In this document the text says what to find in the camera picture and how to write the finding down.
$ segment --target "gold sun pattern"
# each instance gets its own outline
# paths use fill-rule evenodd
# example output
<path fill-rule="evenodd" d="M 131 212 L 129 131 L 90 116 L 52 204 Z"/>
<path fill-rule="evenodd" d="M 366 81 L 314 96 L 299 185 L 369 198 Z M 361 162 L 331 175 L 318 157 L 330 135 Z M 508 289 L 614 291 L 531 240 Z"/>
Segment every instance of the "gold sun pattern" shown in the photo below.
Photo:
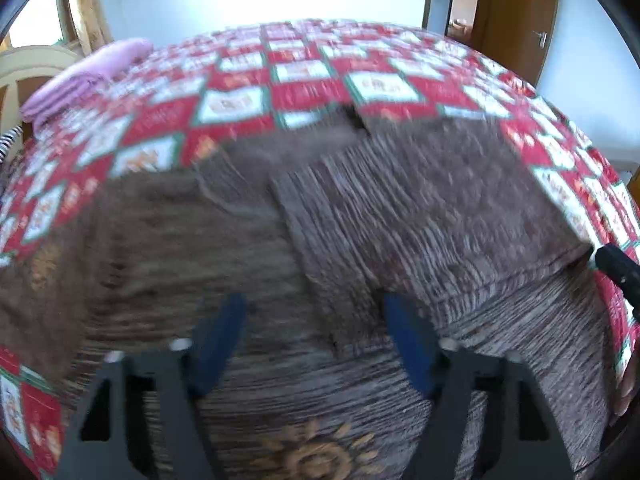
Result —
<path fill-rule="evenodd" d="M 265 473 L 262 480 L 345 480 L 382 473 L 374 461 L 377 449 L 368 449 L 375 434 L 366 433 L 345 443 L 351 423 L 345 422 L 332 434 L 322 434 L 316 418 L 299 428 L 287 426 L 277 438 L 266 438 L 262 446 L 271 454 L 252 465 Z"/>
<path fill-rule="evenodd" d="M 31 288 L 41 290 L 53 281 L 53 273 L 58 268 L 60 248 L 56 244 L 47 244 L 41 248 L 31 261 Z"/>

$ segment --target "pink folded blanket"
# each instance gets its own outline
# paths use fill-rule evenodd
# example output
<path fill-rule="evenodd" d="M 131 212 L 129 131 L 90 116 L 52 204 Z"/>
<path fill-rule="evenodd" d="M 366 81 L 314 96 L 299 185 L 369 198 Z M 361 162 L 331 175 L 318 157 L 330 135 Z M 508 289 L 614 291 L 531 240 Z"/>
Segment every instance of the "pink folded blanket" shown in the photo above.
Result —
<path fill-rule="evenodd" d="M 137 60 L 145 59 L 153 49 L 145 38 L 105 45 L 39 88 L 20 109 L 22 120 L 33 122 L 37 136 L 48 119 L 93 94 L 98 83 L 110 81 Z"/>

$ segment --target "wooden door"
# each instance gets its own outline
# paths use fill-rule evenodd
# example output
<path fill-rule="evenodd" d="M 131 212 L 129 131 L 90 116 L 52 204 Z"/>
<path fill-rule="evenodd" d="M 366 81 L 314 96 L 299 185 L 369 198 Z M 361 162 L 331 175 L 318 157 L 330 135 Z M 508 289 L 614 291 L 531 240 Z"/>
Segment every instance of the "wooden door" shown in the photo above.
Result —
<path fill-rule="evenodd" d="M 535 86 L 557 8 L 558 0 L 478 0 L 471 46 Z"/>

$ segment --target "bedspread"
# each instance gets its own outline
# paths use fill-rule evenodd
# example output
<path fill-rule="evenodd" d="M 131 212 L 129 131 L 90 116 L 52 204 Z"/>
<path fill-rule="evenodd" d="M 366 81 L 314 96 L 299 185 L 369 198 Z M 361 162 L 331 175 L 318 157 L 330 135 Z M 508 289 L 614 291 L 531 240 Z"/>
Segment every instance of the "bedspread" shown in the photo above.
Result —
<path fill-rule="evenodd" d="M 1 199 L 1 263 L 23 258 L 100 184 L 165 171 L 220 142 L 318 121 L 338 103 L 390 120 L 489 115 L 580 238 L 640 261 L 638 210 L 576 124 L 485 56 L 426 31 L 350 20 L 271 23 L 203 34 L 153 53 L 61 114 Z M 594 274 L 607 305 L 616 373 L 638 327 L 622 294 Z M 37 370 L 0 348 L 0 425 L 43 479 L 62 449 L 60 407 Z"/>

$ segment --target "striped cloth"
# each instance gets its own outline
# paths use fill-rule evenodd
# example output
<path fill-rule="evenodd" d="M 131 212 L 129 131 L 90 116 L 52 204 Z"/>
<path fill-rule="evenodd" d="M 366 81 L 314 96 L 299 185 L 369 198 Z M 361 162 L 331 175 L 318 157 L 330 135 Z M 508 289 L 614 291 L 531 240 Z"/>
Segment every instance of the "striped cloth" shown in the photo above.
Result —
<path fill-rule="evenodd" d="M 11 147 L 14 145 L 15 139 L 21 135 L 22 127 L 16 126 L 0 136 L 0 166 L 4 164 L 4 159 L 11 151 Z"/>

